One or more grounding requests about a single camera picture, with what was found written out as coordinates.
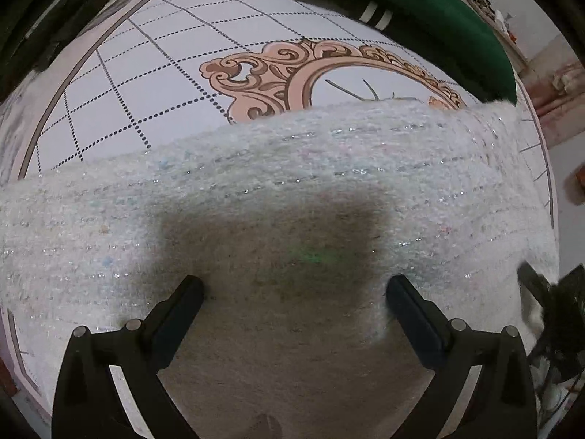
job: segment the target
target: black and white striped trim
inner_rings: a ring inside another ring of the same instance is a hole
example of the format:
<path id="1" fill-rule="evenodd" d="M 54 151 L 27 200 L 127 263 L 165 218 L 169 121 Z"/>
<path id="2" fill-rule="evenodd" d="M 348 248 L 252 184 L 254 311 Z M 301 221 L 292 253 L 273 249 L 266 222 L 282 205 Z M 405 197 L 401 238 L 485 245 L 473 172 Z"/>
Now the black and white striped trim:
<path id="1" fill-rule="evenodd" d="M 371 1 L 360 16 L 360 21 L 377 30 L 384 31 L 392 19 L 392 11 L 382 8 L 375 1 Z"/>

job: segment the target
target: pink ornate scroll design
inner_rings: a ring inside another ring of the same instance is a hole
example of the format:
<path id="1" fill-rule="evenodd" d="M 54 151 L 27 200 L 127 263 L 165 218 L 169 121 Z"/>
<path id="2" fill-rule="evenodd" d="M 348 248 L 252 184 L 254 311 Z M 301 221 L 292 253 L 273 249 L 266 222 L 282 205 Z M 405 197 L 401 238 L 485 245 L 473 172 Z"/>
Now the pink ornate scroll design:
<path id="1" fill-rule="evenodd" d="M 258 117 L 311 107 L 311 92 L 324 73 L 346 66 L 367 66 L 397 72 L 416 80 L 437 95 L 446 108 L 465 107 L 461 97 L 419 66 L 379 46 L 356 48 L 345 42 L 323 40 L 277 41 L 261 53 L 239 52 L 203 63 L 201 75 L 216 91 L 231 96 L 231 119 Z"/>

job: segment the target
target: silver screw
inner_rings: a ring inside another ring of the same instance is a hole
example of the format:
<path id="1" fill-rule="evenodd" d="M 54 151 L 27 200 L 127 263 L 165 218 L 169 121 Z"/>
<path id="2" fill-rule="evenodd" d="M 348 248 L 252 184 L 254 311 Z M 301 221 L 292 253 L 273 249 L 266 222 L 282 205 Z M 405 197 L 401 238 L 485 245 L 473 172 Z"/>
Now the silver screw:
<path id="1" fill-rule="evenodd" d="M 458 332 L 462 332 L 467 328 L 467 324 L 465 323 L 464 320 L 461 320 L 460 318 L 454 318 L 451 321 L 451 327 L 453 327 Z"/>
<path id="2" fill-rule="evenodd" d="M 508 327 L 506 327 L 506 333 L 510 337 L 517 337 L 520 334 L 520 332 L 518 331 L 518 329 L 516 327 L 514 327 L 514 325 L 508 325 Z"/>
<path id="3" fill-rule="evenodd" d="M 141 325 L 142 320 L 140 320 L 139 318 L 133 318 L 132 320 L 126 322 L 126 329 L 133 332 L 134 330 L 138 330 Z"/>
<path id="4" fill-rule="evenodd" d="M 86 334 L 87 328 L 84 327 L 83 325 L 80 325 L 79 327 L 76 327 L 75 330 L 73 331 L 73 336 L 76 338 L 81 338 Z"/>

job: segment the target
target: white wall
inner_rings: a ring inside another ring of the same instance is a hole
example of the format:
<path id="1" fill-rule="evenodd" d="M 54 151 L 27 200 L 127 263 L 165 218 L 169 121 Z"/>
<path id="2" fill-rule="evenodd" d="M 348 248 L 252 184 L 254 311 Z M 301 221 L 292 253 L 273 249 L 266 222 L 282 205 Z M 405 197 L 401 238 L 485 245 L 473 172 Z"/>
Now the white wall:
<path id="1" fill-rule="evenodd" d="M 518 38 L 517 45 L 527 59 L 532 59 L 561 32 L 534 0 L 490 0 L 491 7 L 510 13 L 510 30 Z"/>
<path id="2" fill-rule="evenodd" d="M 560 275 L 563 276 L 585 263 L 585 195 L 574 177 L 585 164 L 585 132 L 551 148 L 549 154 L 558 198 Z"/>

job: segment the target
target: white stripe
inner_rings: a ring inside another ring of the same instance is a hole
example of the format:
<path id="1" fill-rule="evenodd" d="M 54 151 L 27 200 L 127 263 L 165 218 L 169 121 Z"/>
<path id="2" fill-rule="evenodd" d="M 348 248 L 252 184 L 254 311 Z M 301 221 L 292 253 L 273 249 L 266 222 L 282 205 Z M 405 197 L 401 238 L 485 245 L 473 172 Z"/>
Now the white stripe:
<path id="1" fill-rule="evenodd" d="M 378 4 L 375 1 L 371 1 L 364 9 L 362 16 L 360 16 L 360 21 L 367 23 L 370 21 L 371 17 L 373 17 L 375 9 L 378 8 Z"/>
<path id="2" fill-rule="evenodd" d="M 392 11 L 386 10 L 382 17 L 380 18 L 380 20 L 378 21 L 378 24 L 375 26 L 375 28 L 380 31 L 385 30 L 386 27 L 388 26 L 388 23 L 390 23 L 391 19 Z"/>

